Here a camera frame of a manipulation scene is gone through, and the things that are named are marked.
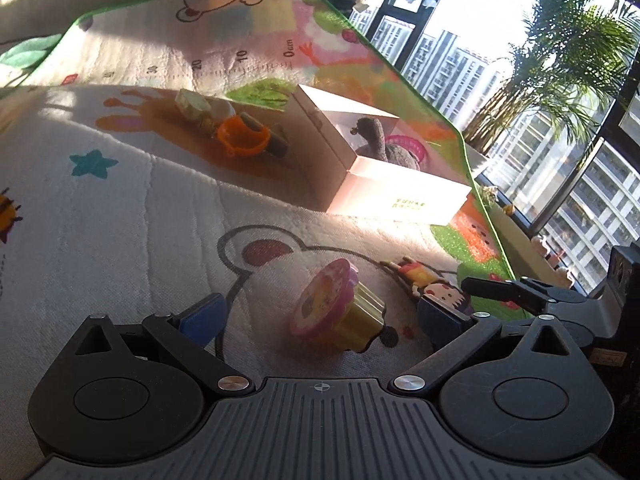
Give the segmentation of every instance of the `silver screw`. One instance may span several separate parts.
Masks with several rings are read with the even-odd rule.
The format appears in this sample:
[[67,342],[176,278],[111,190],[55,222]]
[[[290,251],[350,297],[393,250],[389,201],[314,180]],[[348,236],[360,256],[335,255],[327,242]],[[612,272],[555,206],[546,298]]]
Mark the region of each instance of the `silver screw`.
[[424,388],[424,379],[417,375],[401,375],[394,379],[394,386],[398,390],[404,390],[406,392],[413,392]]
[[218,387],[221,390],[226,390],[228,392],[238,392],[239,390],[244,390],[248,386],[248,379],[240,375],[228,375],[218,381]]

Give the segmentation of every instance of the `black device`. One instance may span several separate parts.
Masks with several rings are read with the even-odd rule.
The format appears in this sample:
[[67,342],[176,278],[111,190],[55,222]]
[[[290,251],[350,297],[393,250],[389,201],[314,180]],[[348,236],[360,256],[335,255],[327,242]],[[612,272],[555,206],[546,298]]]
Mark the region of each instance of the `black device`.
[[267,378],[256,390],[203,348],[223,326],[220,295],[139,325],[88,317],[31,397],[47,457],[28,478],[620,478],[596,454],[638,378],[638,262],[637,246],[614,248],[600,300],[535,280],[462,283],[535,315],[519,322],[423,297],[442,347],[384,386]]

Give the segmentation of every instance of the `building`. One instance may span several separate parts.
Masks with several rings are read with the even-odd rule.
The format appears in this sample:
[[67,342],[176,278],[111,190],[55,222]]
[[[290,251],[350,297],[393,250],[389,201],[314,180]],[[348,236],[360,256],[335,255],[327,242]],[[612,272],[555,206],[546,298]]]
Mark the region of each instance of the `building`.
[[[598,113],[594,119],[604,116]],[[555,138],[542,113],[523,114],[494,144],[484,174],[529,219],[535,218],[569,175],[584,150]],[[607,274],[614,245],[640,237],[640,176],[606,143],[542,229],[564,264],[588,291]]]
[[[351,23],[363,34],[377,9],[353,11]],[[413,25],[385,16],[372,45],[395,63]],[[402,69],[402,75],[459,130],[463,130],[500,83],[491,60],[458,46],[458,37],[443,30],[438,38],[420,37]]]

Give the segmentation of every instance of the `red inner ear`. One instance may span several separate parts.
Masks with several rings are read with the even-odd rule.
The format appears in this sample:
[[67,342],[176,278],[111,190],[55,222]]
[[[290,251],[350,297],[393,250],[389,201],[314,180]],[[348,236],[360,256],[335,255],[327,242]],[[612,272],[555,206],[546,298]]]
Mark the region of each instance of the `red inner ear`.
[[293,249],[280,240],[256,240],[245,245],[242,249],[242,259],[246,264],[260,267],[292,252]]

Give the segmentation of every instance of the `play mat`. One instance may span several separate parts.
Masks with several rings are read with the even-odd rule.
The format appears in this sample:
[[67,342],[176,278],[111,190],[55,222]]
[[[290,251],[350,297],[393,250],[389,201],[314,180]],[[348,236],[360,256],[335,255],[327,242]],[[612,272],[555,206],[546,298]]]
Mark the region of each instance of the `play mat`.
[[[525,317],[514,304],[470,306],[454,288],[511,277],[474,194],[448,226],[320,214],[302,207],[310,191],[290,161],[228,158],[181,118],[180,88],[284,108],[303,83],[399,116],[452,179],[471,182],[460,135],[325,1],[149,0],[39,41],[0,58],[13,78],[30,72],[0,100],[3,480],[40,459],[29,396],[94,312],[139,322],[221,292],[228,326],[210,350],[258,383],[386,381],[431,352],[406,286],[380,260],[412,256],[467,312]],[[311,277],[341,257],[387,306],[388,327],[364,354],[321,351],[287,329]]]

